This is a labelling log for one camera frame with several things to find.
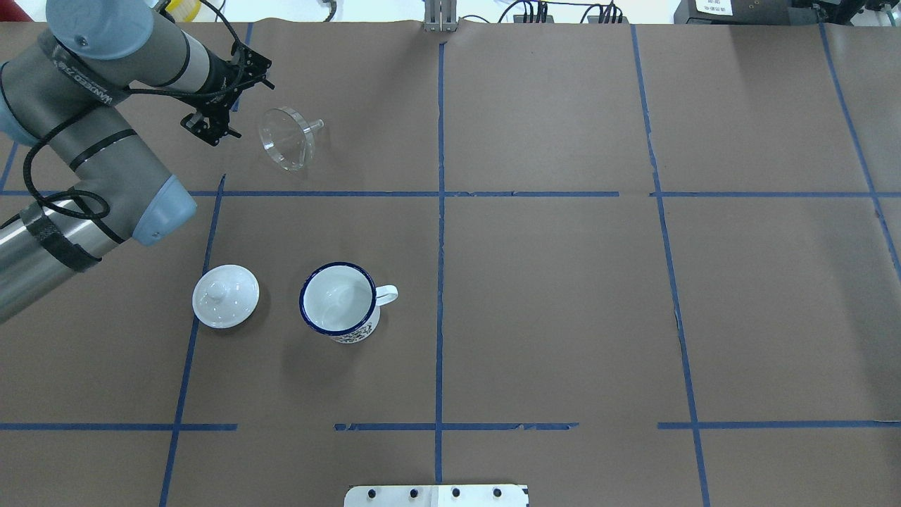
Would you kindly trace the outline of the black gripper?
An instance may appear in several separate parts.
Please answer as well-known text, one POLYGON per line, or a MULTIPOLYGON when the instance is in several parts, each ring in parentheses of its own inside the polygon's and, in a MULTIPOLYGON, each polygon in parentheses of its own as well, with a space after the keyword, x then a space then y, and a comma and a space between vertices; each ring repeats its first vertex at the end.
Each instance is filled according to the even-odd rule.
POLYGON ((227 136, 242 138, 230 123, 232 107, 241 93, 258 83, 270 89, 275 86, 267 80, 272 61, 245 43, 232 43, 228 61, 210 54, 210 63, 205 83, 191 94, 197 113, 185 115, 181 126, 206 144, 217 146, 227 136))

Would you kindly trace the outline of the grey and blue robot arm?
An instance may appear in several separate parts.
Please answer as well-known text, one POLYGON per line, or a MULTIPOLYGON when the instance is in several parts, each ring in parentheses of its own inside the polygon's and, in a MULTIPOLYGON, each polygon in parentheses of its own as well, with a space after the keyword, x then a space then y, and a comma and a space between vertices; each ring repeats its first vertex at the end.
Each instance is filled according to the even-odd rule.
POLYGON ((267 84, 271 61, 234 35, 221 58, 164 4, 49 1, 47 29, 2 64, 2 132, 27 147, 31 202, 2 224, 2 320, 10 320, 104 254, 157 244, 193 218, 178 177, 118 112, 133 96, 193 111, 181 125, 215 146, 239 134, 239 96, 267 84))

